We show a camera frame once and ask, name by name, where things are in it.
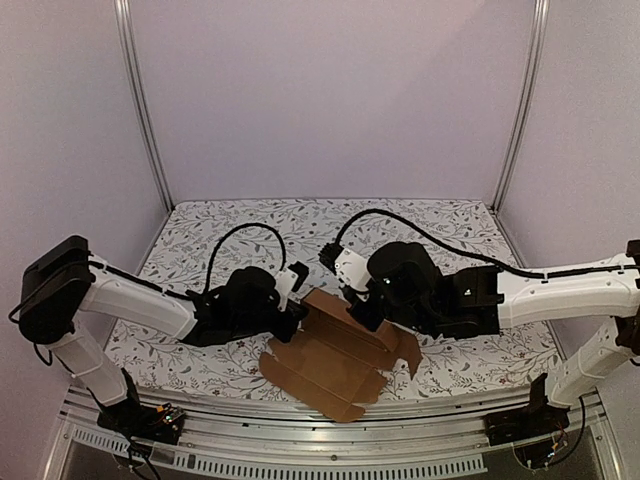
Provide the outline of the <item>brown cardboard box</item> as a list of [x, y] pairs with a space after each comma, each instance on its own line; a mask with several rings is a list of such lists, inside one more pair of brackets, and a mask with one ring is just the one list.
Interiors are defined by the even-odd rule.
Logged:
[[338, 423], [351, 423], [378, 401], [387, 384], [382, 375], [403, 360], [411, 377], [422, 361], [416, 336], [383, 321], [374, 332], [358, 324], [347, 303], [314, 289], [290, 342], [275, 338], [259, 358], [259, 371], [272, 385]]

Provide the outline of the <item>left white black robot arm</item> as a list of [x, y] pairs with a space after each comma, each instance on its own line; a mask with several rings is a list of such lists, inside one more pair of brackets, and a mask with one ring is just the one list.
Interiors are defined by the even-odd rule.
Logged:
[[148, 412], [131, 397], [125, 373], [75, 323], [93, 312], [160, 331], [186, 345], [225, 345], [270, 333], [291, 340], [307, 310], [291, 299], [309, 274], [296, 262], [276, 274], [254, 266], [204, 293], [179, 294], [121, 271], [93, 255], [72, 235], [33, 262], [22, 277], [20, 303], [9, 319], [22, 336], [42, 345], [79, 379], [128, 434], [148, 426]]

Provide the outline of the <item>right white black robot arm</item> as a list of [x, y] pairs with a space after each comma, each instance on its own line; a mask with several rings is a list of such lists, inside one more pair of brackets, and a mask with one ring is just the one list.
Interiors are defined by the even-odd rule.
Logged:
[[329, 263], [349, 313], [368, 330], [388, 320], [433, 338], [494, 335], [525, 324], [603, 316], [604, 324], [541, 379], [517, 415], [537, 436], [600, 380], [639, 354], [639, 265], [628, 254], [565, 269], [486, 262], [444, 275], [419, 243], [392, 242], [369, 258], [349, 249]]

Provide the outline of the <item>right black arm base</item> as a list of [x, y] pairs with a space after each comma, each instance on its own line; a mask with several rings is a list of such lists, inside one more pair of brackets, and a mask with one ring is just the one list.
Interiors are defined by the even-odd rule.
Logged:
[[549, 403], [545, 387], [547, 378], [548, 374], [543, 373], [531, 383], [525, 406], [484, 417], [484, 431], [491, 446], [551, 434], [569, 426], [570, 408], [558, 408]]

